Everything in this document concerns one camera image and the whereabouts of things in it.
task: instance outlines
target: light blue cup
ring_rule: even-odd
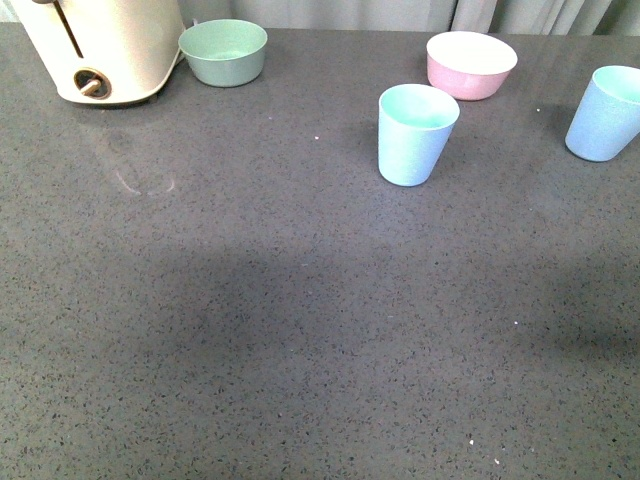
[[[451,95],[419,84],[396,85],[379,101],[378,168],[389,182],[413,187],[435,167],[460,107]]]
[[[640,133],[640,70],[624,66],[593,72],[565,143],[578,157],[606,162]]]

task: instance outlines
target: countertop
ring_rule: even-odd
[[[432,34],[268,33],[103,109],[0,25],[0,479],[640,478],[640,143],[563,141],[640,39],[500,36],[402,188],[378,98]]]

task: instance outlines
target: curtain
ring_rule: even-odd
[[[640,35],[640,0],[179,0],[179,3],[186,24],[193,19],[241,18],[267,28]],[[0,21],[18,21],[10,0],[0,0]]]

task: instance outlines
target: cup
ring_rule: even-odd
[[[606,162],[640,133],[640,70],[611,65],[593,72],[565,143],[578,157]]]
[[[435,166],[460,107],[451,95],[420,84],[396,85],[378,103],[378,168],[391,183],[413,187]]]

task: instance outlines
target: kitchen appliance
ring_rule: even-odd
[[[58,89],[71,102],[144,100],[179,61],[177,0],[12,0]]]

